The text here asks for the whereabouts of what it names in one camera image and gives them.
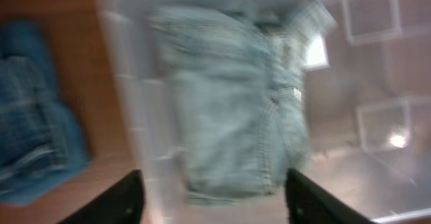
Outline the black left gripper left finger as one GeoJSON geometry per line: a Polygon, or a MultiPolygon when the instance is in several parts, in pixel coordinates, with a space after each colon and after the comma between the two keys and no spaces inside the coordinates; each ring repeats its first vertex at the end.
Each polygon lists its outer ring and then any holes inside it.
{"type": "Polygon", "coordinates": [[[133,170],[59,224],[140,224],[145,213],[145,185],[133,170]]]}

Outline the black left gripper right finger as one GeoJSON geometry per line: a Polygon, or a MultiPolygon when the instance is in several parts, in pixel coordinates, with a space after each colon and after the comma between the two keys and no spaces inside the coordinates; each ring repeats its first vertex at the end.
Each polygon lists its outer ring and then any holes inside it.
{"type": "Polygon", "coordinates": [[[284,189],[291,224],[374,224],[294,168],[284,189]]]}

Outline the dark blue jeans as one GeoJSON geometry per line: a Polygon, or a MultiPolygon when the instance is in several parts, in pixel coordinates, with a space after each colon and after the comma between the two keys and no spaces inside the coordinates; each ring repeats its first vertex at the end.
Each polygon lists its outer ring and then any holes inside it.
{"type": "Polygon", "coordinates": [[[84,172],[88,144],[40,28],[1,27],[1,203],[25,206],[84,172]]]}

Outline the light blue jeans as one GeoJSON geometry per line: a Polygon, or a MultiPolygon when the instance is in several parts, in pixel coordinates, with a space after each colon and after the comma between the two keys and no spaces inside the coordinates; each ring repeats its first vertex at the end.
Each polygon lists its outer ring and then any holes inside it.
{"type": "Polygon", "coordinates": [[[165,5],[158,38],[184,151],[189,201],[225,207],[271,196],[310,160],[304,73],[335,20],[316,0],[285,13],[252,3],[165,5]]]}

